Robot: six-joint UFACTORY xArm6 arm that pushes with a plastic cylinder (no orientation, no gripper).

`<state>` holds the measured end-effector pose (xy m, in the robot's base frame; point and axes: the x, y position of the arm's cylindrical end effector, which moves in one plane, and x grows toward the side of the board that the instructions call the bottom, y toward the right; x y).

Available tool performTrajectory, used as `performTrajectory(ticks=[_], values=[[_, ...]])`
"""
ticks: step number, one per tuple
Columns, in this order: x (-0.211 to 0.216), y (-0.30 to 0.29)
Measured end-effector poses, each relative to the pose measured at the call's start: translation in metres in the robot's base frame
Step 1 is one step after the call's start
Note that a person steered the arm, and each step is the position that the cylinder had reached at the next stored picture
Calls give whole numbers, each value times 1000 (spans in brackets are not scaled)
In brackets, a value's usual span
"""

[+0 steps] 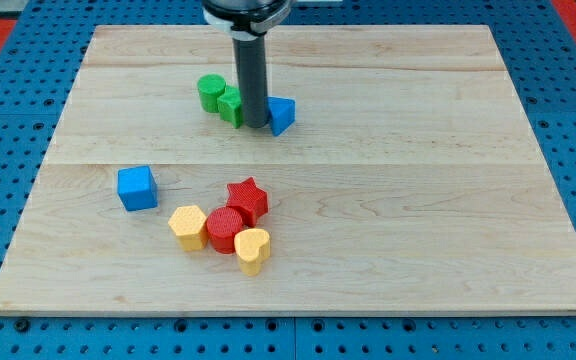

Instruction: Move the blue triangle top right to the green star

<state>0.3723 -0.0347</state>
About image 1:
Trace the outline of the black white robot arm end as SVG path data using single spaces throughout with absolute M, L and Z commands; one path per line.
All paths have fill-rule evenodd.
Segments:
M 206 22 L 235 40 L 263 37 L 289 15 L 293 0 L 202 0 Z

